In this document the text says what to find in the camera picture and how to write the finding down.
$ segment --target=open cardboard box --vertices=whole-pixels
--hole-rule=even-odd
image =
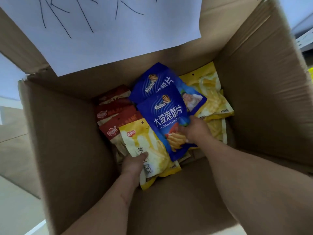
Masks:
[[[57,77],[0,12],[0,51],[26,73],[19,82],[50,234],[90,209],[117,176],[90,99],[130,85],[154,63],[178,75],[214,61],[235,110],[229,141],[239,150],[313,165],[313,94],[306,64],[276,0],[203,0],[202,38],[178,47]],[[135,192],[129,234],[210,234],[236,223],[201,151],[182,172]]]

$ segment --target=hand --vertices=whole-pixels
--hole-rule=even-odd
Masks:
[[[139,175],[143,169],[143,162],[148,157],[148,152],[144,152],[137,157],[132,157],[128,155],[124,158],[122,163],[122,173],[130,176],[136,185],[139,184]]]
[[[190,124],[186,127],[179,126],[178,131],[185,134],[190,143],[199,144],[201,139],[213,138],[206,122],[193,115],[190,116]]]

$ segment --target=forearm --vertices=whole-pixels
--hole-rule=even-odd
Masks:
[[[64,235],[126,234],[128,208],[137,184],[122,174],[106,194],[80,217]]]
[[[210,136],[198,146],[221,196],[248,234],[300,234],[312,229],[313,180],[235,150]]]

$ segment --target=person's left hand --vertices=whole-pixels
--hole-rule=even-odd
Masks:
[[[124,158],[122,163],[122,173],[127,174],[136,182],[136,185],[139,184],[139,175],[143,168],[143,162],[148,157],[148,152],[144,152],[137,157],[132,157],[128,155]]]

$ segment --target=blue snack bag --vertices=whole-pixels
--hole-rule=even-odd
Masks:
[[[162,141],[173,162],[182,158],[190,147],[197,147],[186,143],[186,136],[178,132],[178,126],[187,126],[190,119],[174,84],[159,90],[138,104],[137,108]]]
[[[187,86],[171,69],[161,63],[154,64],[139,78],[129,99],[139,104],[171,85],[175,85],[178,89],[186,105],[188,115],[194,115],[207,100],[204,95]]]

